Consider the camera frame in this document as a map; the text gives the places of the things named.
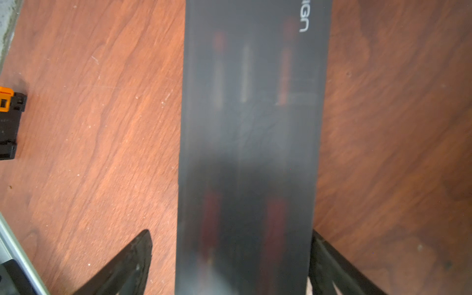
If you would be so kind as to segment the small black clamp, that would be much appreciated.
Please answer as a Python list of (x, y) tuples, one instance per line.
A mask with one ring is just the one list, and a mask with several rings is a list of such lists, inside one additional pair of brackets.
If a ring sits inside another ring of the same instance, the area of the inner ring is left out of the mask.
[(1, 160), (12, 160), (17, 150), (17, 135), (27, 96), (1, 87)]

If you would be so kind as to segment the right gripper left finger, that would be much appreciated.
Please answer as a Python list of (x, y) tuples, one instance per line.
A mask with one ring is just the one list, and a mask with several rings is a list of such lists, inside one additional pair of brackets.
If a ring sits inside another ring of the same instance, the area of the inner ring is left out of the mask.
[(152, 238), (150, 231), (145, 229), (75, 294), (143, 295), (151, 259)]

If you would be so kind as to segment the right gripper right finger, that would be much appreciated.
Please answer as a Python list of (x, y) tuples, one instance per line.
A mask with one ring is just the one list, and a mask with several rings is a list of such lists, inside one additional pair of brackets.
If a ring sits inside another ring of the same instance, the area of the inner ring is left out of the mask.
[(312, 232), (310, 295), (386, 295), (318, 232)]

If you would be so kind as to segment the black pencil case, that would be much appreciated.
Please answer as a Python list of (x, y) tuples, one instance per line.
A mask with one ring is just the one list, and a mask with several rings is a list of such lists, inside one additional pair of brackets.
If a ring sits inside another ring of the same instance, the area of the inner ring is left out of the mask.
[(306, 292), (331, 1), (187, 1), (175, 293)]

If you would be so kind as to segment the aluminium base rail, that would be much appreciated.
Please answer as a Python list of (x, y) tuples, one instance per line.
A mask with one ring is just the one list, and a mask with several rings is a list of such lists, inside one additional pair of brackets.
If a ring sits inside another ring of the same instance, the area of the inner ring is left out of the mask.
[(1, 294), (50, 294), (3, 215), (1, 215)]

